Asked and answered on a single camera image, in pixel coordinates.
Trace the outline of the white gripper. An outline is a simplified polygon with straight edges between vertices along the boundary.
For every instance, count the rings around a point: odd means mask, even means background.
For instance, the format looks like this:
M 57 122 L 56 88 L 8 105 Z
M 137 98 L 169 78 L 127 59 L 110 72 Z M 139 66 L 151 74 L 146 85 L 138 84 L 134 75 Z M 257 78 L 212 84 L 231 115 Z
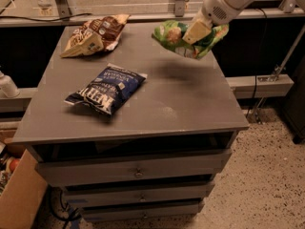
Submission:
M 194 44 L 211 33 L 207 26 L 229 23 L 243 11 L 245 4 L 245 0 L 203 0 L 197 20 L 187 28 L 182 39 Z

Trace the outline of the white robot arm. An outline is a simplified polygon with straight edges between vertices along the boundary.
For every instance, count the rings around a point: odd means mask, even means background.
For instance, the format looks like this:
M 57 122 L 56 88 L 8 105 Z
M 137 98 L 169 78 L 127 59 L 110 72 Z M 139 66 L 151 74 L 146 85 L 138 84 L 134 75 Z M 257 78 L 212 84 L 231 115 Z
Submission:
M 182 39 L 192 45 L 206 37 L 212 26 L 228 24 L 254 0 L 203 0 L 201 9 L 193 18 Z M 305 10 L 305 0 L 295 0 Z

